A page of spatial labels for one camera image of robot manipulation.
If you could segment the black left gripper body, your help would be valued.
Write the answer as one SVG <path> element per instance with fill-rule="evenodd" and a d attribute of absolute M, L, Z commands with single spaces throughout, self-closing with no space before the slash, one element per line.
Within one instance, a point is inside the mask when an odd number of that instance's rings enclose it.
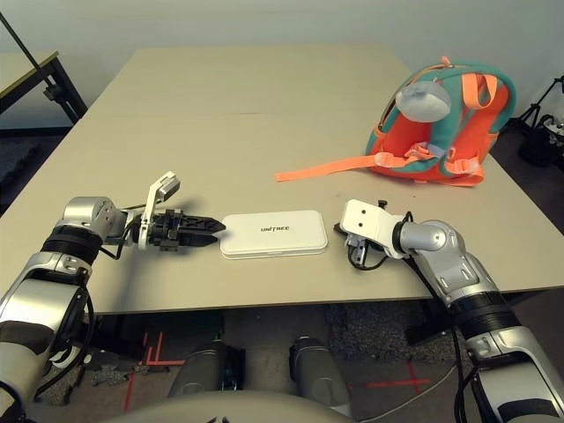
<path fill-rule="evenodd" d="M 182 240 L 182 209 L 166 209 L 151 217 L 145 245 L 162 252 L 177 252 Z"/>

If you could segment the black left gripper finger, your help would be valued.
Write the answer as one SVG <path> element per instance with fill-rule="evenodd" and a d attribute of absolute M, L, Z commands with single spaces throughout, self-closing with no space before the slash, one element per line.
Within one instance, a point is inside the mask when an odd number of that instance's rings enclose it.
<path fill-rule="evenodd" d="M 209 217 L 189 216 L 180 218 L 180 232 L 186 234 L 215 234 L 226 229 L 225 225 Z"/>
<path fill-rule="evenodd" d="M 179 245 L 182 247 L 201 248 L 216 242 L 216 237 L 211 234 L 179 234 Z"/>

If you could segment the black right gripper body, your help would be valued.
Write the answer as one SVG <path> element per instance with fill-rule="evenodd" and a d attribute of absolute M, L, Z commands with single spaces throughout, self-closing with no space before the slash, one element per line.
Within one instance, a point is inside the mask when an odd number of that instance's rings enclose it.
<path fill-rule="evenodd" d="M 367 253 L 374 250 L 378 253 L 383 252 L 383 247 L 367 238 L 356 234 L 346 236 L 345 245 L 347 247 L 347 257 L 353 267 L 366 267 Z"/>

